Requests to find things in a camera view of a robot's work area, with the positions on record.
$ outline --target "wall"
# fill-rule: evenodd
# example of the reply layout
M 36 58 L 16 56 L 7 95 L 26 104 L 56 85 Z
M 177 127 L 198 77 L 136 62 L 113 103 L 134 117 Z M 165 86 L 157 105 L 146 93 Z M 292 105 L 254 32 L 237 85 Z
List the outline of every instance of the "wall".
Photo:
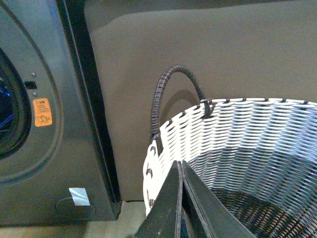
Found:
M 317 102 L 317 1 L 221 8 L 120 2 L 88 1 L 86 19 L 123 200 L 143 199 L 152 97 L 169 66 L 191 68 L 210 98 Z M 190 81 L 176 74 L 164 94 L 161 121 L 196 103 Z

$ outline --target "dark basket bottom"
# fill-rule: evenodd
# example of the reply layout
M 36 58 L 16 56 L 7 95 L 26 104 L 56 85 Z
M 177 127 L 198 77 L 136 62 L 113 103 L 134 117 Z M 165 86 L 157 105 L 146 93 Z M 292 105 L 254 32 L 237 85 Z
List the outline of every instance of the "dark basket bottom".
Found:
M 299 219 L 269 202 L 242 192 L 212 191 L 227 210 L 258 238 L 312 237 Z

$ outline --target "orange warning label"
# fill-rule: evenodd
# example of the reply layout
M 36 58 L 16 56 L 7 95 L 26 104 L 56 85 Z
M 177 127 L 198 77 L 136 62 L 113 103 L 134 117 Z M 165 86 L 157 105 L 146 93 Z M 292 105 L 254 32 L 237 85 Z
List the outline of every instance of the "orange warning label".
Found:
M 52 125 L 53 119 L 49 100 L 47 98 L 34 99 L 33 106 L 35 112 L 35 126 Z

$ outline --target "basket handle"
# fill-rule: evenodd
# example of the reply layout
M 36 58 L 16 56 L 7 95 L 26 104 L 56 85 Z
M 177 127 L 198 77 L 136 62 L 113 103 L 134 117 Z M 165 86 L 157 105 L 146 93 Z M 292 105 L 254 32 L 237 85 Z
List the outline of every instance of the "basket handle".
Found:
M 153 102 L 152 102 L 152 110 L 151 110 L 151 138 L 154 139 L 159 135 L 159 112 L 160 112 L 160 105 L 162 102 L 163 92 L 164 89 L 172 76 L 175 72 L 181 72 L 185 74 L 195 86 L 196 92 L 198 94 L 199 100 L 205 102 L 205 108 L 208 108 L 207 114 L 210 112 L 209 101 L 206 100 L 205 94 L 197 81 L 194 73 L 187 67 L 182 65 L 175 65 L 168 68 L 160 77 L 158 81 L 157 88 L 155 90 Z

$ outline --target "sticker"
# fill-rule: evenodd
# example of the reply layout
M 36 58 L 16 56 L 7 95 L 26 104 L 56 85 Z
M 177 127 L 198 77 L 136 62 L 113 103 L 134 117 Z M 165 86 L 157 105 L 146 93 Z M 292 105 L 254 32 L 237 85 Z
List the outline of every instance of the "sticker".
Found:
M 87 192 L 84 188 L 70 187 L 69 191 L 75 203 L 75 206 L 90 206 Z
M 47 98 L 34 99 L 33 106 L 35 112 L 35 126 L 52 125 L 53 119 L 49 100 Z

